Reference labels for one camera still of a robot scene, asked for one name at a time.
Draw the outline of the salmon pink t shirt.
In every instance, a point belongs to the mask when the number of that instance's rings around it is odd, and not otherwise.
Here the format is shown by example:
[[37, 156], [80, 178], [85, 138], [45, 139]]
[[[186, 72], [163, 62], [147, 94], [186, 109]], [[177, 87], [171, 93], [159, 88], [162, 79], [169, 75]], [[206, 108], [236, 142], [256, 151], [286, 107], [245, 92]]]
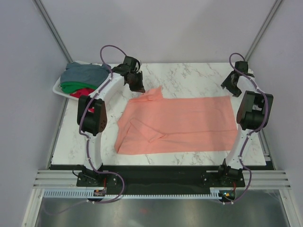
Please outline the salmon pink t shirt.
[[130, 99], [117, 125], [123, 155], [227, 151], [237, 136], [229, 96], [169, 99], [160, 87]]

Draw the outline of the white plastic laundry basket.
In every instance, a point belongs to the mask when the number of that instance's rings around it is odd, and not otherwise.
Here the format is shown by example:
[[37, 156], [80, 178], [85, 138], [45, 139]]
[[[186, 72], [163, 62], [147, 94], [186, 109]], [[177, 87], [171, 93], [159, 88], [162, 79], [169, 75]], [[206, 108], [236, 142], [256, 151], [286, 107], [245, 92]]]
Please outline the white plastic laundry basket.
[[[75, 61], [75, 62], [78, 62], [80, 64], [89, 64], [83, 61]], [[116, 73], [114, 73], [113, 75], [109, 74], [105, 82], [103, 82], [96, 90], [94, 90], [89, 95], [93, 96], [95, 93], [97, 93], [100, 90], [101, 92], [99, 94], [99, 97], [104, 99], [106, 102], [108, 102], [116, 91], [122, 89], [123, 85], [124, 85], [124, 79], [119, 74]], [[77, 98], [70, 96], [70, 94], [64, 93], [62, 91], [60, 87], [60, 77], [57, 79], [55, 85], [53, 86], [53, 92], [71, 100], [78, 100]]]

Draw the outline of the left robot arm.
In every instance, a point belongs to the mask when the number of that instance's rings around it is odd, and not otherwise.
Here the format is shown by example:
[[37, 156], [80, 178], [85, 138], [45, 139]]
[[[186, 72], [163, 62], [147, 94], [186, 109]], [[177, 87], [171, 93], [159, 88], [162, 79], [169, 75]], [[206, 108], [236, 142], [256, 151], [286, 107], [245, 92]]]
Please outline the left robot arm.
[[123, 63], [109, 69], [109, 76], [94, 92], [80, 96], [78, 100], [77, 124], [79, 133], [86, 142], [84, 166], [90, 170], [87, 180], [93, 186], [104, 181], [100, 172], [103, 165], [101, 158], [101, 136], [107, 125], [106, 104], [112, 96], [128, 84], [132, 92], [145, 93], [143, 73], [139, 60], [125, 56]]

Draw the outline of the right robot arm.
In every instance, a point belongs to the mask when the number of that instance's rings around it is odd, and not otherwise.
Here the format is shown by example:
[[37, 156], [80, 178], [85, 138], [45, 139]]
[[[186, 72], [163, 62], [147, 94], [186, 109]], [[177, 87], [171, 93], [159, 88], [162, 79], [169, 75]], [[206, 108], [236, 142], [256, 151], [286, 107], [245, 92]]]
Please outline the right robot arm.
[[274, 96], [264, 93], [255, 83], [254, 75], [248, 73], [247, 61], [237, 61], [232, 67], [233, 71], [223, 81], [221, 87], [231, 92], [234, 97], [239, 97], [242, 91], [237, 84], [239, 78], [244, 76], [251, 82], [252, 88], [245, 91], [236, 115], [238, 134], [234, 145], [219, 166], [217, 181], [222, 186], [228, 186], [234, 179], [241, 178], [244, 159], [258, 132], [266, 127], [274, 101]]

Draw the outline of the grey blue t shirt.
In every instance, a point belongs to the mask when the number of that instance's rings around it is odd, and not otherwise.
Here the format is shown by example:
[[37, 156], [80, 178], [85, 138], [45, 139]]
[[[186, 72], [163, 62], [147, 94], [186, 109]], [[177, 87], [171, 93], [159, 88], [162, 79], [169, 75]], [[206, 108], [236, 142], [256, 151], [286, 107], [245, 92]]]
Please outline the grey blue t shirt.
[[68, 63], [60, 76], [63, 82], [82, 82], [99, 87], [108, 78], [110, 70], [107, 65]]

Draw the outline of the red t shirt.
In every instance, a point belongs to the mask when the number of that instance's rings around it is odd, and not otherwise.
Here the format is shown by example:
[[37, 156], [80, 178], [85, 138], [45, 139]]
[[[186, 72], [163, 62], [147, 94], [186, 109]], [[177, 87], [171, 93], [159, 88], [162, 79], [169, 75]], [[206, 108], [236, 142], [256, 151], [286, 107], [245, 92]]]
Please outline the red t shirt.
[[91, 88], [82, 88], [82, 89], [79, 89], [79, 90], [75, 91], [74, 93], [70, 94], [70, 96], [79, 99], [81, 96], [88, 96], [93, 91], [94, 90]]

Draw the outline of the green t shirt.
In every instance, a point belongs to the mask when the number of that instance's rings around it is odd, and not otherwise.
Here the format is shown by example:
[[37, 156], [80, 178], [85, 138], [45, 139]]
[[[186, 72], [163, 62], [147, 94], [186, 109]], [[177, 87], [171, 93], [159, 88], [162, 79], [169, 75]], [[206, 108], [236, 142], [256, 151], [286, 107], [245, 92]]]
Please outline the green t shirt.
[[92, 90], [96, 90], [98, 87], [82, 82], [63, 82], [60, 84], [60, 87], [64, 93], [71, 94], [75, 93], [77, 90], [89, 88]]

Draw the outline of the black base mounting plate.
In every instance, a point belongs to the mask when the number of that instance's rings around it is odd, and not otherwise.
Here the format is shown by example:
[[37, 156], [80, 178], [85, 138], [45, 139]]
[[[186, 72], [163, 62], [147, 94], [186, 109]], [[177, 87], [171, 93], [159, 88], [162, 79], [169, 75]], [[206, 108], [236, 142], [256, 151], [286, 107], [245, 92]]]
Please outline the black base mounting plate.
[[238, 180], [224, 177], [219, 166], [110, 166], [100, 174], [83, 168], [78, 187], [102, 187], [110, 194], [202, 194], [211, 188], [245, 187], [243, 174]]

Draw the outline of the right aluminium frame post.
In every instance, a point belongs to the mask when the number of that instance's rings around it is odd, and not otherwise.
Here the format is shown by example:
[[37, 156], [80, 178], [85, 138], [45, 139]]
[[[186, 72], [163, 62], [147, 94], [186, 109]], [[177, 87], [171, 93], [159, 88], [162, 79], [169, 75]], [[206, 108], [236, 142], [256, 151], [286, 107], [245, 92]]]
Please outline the right aluminium frame post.
[[254, 37], [246, 55], [245, 55], [246, 61], [250, 60], [251, 56], [253, 55], [258, 44], [260, 43], [262, 37], [268, 30], [271, 22], [274, 20], [276, 14], [279, 11], [280, 7], [282, 6], [283, 2], [284, 2], [284, 0], [275, 0], [274, 1], [274, 4], [271, 6], [267, 16], [265, 17], [260, 29], [258, 30], [256, 36]]

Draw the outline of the aluminium frame post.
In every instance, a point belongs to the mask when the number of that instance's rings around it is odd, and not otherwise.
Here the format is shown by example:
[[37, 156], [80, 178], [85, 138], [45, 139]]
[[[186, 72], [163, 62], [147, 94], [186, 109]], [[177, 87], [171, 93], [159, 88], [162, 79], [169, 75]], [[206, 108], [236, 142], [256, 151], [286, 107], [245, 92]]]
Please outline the aluminium frame post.
[[262, 37], [268, 30], [271, 22], [274, 20], [276, 14], [279, 11], [280, 7], [282, 6], [283, 2], [284, 2], [284, 0], [275, 0], [274, 1], [274, 4], [271, 6], [267, 16], [265, 17], [260, 29], [258, 30], [256, 36], [254, 37], [246, 55], [245, 55], [246, 61], [250, 60], [251, 56], [253, 55], [258, 44], [260, 43]]
[[44, 6], [43, 2], [41, 0], [33, 0], [33, 3], [35, 4], [35, 6], [37, 7], [39, 13], [41, 14], [44, 22], [46, 23], [49, 31], [51, 32], [55, 42], [57, 43], [60, 51], [62, 52], [62, 54], [64, 55], [66, 61], [68, 63], [73, 62], [73, 59], [63, 41], [63, 39], [61, 38], [53, 20], [51, 19], [49, 13], [47, 12], [46, 7]]

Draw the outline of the left aluminium frame post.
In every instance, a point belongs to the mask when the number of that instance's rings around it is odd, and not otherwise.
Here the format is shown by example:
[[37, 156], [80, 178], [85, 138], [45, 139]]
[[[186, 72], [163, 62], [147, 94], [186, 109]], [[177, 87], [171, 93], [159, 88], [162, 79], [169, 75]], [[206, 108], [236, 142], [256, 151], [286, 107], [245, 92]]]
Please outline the left aluminium frame post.
[[63, 39], [61, 38], [53, 20], [51, 19], [49, 13], [47, 12], [46, 7], [44, 6], [43, 2], [41, 0], [33, 0], [33, 3], [35, 4], [35, 6], [37, 7], [39, 13], [41, 14], [44, 22], [46, 23], [49, 31], [51, 32], [55, 42], [57, 43], [60, 51], [62, 52], [62, 54], [64, 55], [66, 61], [68, 63], [73, 62], [73, 59], [63, 41]]

